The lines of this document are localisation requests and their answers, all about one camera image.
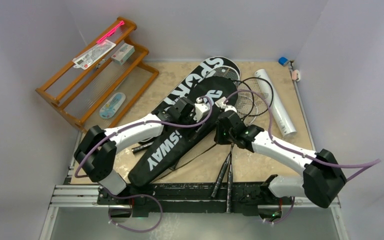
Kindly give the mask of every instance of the red pen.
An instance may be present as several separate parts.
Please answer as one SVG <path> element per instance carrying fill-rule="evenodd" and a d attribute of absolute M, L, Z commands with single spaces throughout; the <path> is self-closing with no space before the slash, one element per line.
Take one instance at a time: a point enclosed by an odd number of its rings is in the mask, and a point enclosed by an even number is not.
<path fill-rule="evenodd" d="M 117 24 L 117 26 L 115 26 L 111 31 L 107 32 L 103 37 L 101 37 L 98 41 L 96 41 L 97 44 L 100 44 L 102 43 L 106 38 L 108 38 L 109 36 L 113 35 L 117 28 L 120 27 L 121 25 L 124 25 L 125 22 L 124 21 L 121 21 L 119 24 Z"/>

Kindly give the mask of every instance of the small box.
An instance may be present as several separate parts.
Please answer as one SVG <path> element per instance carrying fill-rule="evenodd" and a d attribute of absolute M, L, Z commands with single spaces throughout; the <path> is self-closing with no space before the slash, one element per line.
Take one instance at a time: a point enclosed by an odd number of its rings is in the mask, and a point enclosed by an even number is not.
<path fill-rule="evenodd" d="M 134 46 L 124 43 L 116 52 L 114 52 L 111 58 L 113 62 L 116 62 L 119 65 L 123 65 L 134 52 Z"/>

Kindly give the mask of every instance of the metal frame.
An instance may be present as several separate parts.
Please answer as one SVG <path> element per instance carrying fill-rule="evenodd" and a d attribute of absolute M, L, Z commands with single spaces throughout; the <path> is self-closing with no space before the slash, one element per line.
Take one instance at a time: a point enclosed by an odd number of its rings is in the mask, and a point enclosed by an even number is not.
<path fill-rule="evenodd" d="M 305 126 L 308 130 L 308 136 L 310 138 L 311 147 L 315 151 L 315 146 L 313 142 L 313 137 L 311 135 L 310 126 L 307 121 L 306 112 L 304 110 L 303 103 L 301 101 L 300 91 L 298 89 L 297 82 L 293 81 L 293 86 L 298 97 L 299 106 L 304 117 Z M 81 139 L 82 132 L 79 131 L 77 139 L 74 145 L 74 151 L 77 149 Z M 68 169 L 67 178 L 71 178 L 74 174 L 75 159 L 71 158 L 71 162 Z M 55 220 L 58 214 L 59 208 L 120 208 L 128 209 L 128 205 L 98 205 L 98 185 L 56 185 L 52 194 L 52 198 L 49 203 L 49 209 L 45 218 L 42 232 L 40 234 L 39 240 L 50 240 L 53 232 Z M 278 205 L 259 205 L 259 209 L 275 209 L 278 208 Z M 305 197 L 296 197 L 294 208 L 318 208 L 313 204 L 308 198 Z M 343 221 L 343 216 L 341 212 L 341 204 L 339 198 L 337 197 L 329 206 L 332 217 L 336 226 L 338 237 L 340 240 L 349 240 L 347 230 Z"/>

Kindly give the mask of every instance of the wooden rack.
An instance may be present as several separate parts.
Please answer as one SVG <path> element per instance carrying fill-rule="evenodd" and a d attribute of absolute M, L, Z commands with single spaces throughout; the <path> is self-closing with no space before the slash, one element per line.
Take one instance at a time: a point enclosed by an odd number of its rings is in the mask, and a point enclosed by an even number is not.
<path fill-rule="evenodd" d="M 123 17 L 118 17 L 117 20 L 112 25 L 110 25 L 102 34 L 100 34 L 87 47 L 85 47 L 76 57 L 78 57 L 79 55 L 81 55 L 91 47 L 93 47 L 101 37 L 103 37 L 107 32 L 115 28 L 116 25 L 120 23 L 120 21 L 124 21 L 124 25 L 121 25 L 119 27 L 121 30 L 121 36 L 118 37 L 116 40 L 113 40 L 112 42 L 118 45 L 122 41 L 124 41 L 127 44 L 133 45 L 135 52 L 129 58 L 133 60 L 127 67 L 125 66 L 125 70 L 121 74 L 121 76 L 115 79 L 115 81 L 108 88 L 106 88 L 103 94 L 100 95 L 98 99 L 92 103 L 92 105 L 87 109 L 87 111 L 85 111 L 85 113 L 82 116 L 75 117 L 69 112 L 67 112 L 66 108 L 112 62 L 111 58 L 108 58 L 98 69 L 96 69 L 96 66 L 98 65 L 98 63 L 101 62 L 101 60 L 104 59 L 111 51 L 105 54 L 103 57 L 101 57 L 101 59 L 96 61 L 89 68 L 87 68 L 86 70 L 83 70 L 77 77 L 75 77 L 75 79 L 71 83 L 65 86 L 64 89 L 56 96 L 50 95 L 47 92 L 47 90 L 52 85 L 54 85 L 61 78 L 61 76 L 63 76 L 69 69 L 73 67 L 74 63 L 71 60 L 63 68 L 61 68 L 54 76 L 52 76 L 45 84 L 43 84 L 39 88 L 36 88 L 36 92 L 40 96 L 42 96 L 42 98 L 45 99 L 62 117 L 64 117 L 64 119 L 67 120 L 67 122 L 69 122 L 72 126 L 74 126 L 75 128 L 83 132 L 86 132 L 86 129 L 84 128 L 85 122 L 104 103 L 104 101 L 117 88 L 117 86 L 119 86 L 122 83 L 122 81 L 132 72 L 133 69 L 135 69 L 136 67 L 139 67 L 151 73 L 152 75 L 144 83 L 144 85 L 140 88 L 140 90 L 134 95 L 134 97 L 132 97 L 129 100 L 127 105 L 125 105 L 124 108 L 121 109 L 118 115 L 113 117 L 111 124 L 108 126 L 110 128 L 117 126 L 117 123 L 120 121 L 120 119 L 129 111 L 129 109 L 134 105 L 137 99 L 143 94 L 143 92 L 147 89 L 147 87 L 152 83 L 152 81 L 159 74 L 159 71 L 157 69 L 143 63 L 143 59 L 146 55 L 148 55 L 149 50 L 146 47 L 140 44 L 137 44 L 130 39 L 130 33 L 136 30 L 137 26 L 133 21 L 125 19 Z M 88 78 L 82 82 L 83 78 L 86 76 L 88 76 Z M 77 89 L 75 89 L 75 87 L 80 82 L 82 82 L 81 85 L 78 86 Z"/>

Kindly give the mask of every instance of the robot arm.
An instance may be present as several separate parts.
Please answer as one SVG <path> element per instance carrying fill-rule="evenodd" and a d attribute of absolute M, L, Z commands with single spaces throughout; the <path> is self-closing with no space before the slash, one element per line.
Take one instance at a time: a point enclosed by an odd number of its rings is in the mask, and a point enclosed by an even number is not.
<path fill-rule="evenodd" d="M 245 126 L 231 106 L 219 107 L 225 109 L 225 112 L 218 118 L 214 138 L 217 144 L 234 143 L 241 149 L 268 156 L 299 174 L 270 176 L 261 187 L 267 188 L 274 196 L 305 197 L 317 206 L 327 208 L 347 182 L 340 168 L 325 166 L 307 158 L 309 156 L 322 162 L 338 164 L 330 151 L 323 149 L 315 152 L 274 136 L 270 138 L 269 133 L 259 126 Z"/>
<path fill-rule="evenodd" d="M 127 184 L 113 169 L 117 153 L 144 139 L 161 135 L 165 126 L 153 121 L 191 124 L 199 122 L 208 111 L 209 107 L 206 104 L 194 104 L 182 97 L 167 112 L 150 113 L 137 121 L 114 128 L 101 129 L 99 126 L 93 126 L 79 144 L 74 158 L 81 163 L 97 143 L 111 136 L 100 146 L 100 149 L 91 154 L 84 162 L 82 169 L 92 182 L 99 183 L 112 194 L 118 195 L 127 187 Z"/>
<path fill-rule="evenodd" d="M 317 206 L 327 208 L 347 180 L 340 168 L 332 168 L 313 162 L 305 156 L 338 164 L 333 154 L 324 149 L 320 152 L 303 149 L 273 137 L 274 141 L 283 146 L 281 147 L 272 142 L 269 133 L 263 128 L 256 125 L 245 126 L 236 113 L 236 109 L 233 106 L 225 105 L 224 100 L 225 98 L 221 98 L 215 103 L 224 112 L 219 115 L 214 141 L 221 145 L 234 143 L 239 148 L 268 156 L 297 172 L 299 176 L 272 175 L 261 185 L 261 188 L 266 188 L 275 197 L 306 197 Z M 149 123 L 149 121 L 182 124 L 199 122 L 209 110 L 208 107 L 203 103 L 193 104 L 188 101 L 186 98 L 180 98 L 167 113 L 163 111 L 148 114 L 142 119 L 123 126 L 105 130 L 98 126 L 92 127 L 74 153 L 75 159 L 77 162 L 81 162 L 99 141 L 120 129 L 131 126 L 105 141 L 100 150 L 94 151 L 82 167 L 92 182 L 98 182 L 112 194 L 119 195 L 127 187 L 127 184 L 113 170 L 116 154 L 143 139 L 161 135 L 164 126 L 161 123 Z M 304 154 L 298 155 L 291 152 L 290 149 Z"/>

